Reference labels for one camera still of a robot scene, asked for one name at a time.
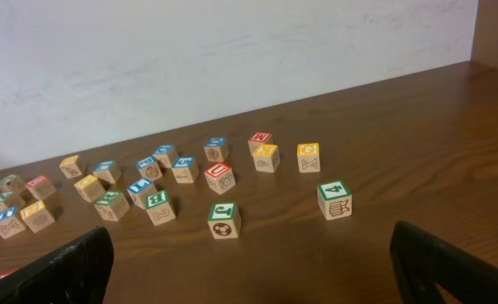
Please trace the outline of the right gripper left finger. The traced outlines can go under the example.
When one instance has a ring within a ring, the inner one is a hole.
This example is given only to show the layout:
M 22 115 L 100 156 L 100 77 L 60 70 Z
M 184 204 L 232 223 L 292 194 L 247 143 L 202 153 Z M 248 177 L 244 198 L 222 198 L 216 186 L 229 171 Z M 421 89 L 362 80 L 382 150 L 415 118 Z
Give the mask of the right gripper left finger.
M 113 259 L 108 230 L 96 227 L 1 279 L 0 304 L 101 304 Z

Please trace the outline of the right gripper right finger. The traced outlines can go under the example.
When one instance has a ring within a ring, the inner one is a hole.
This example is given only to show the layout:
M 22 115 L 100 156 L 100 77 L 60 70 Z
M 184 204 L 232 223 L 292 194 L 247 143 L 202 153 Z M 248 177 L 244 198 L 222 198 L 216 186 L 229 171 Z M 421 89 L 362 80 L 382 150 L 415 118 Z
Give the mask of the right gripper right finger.
M 462 303 L 498 303 L 498 268 L 407 222 L 389 248 L 404 303 L 443 303 L 439 287 Z

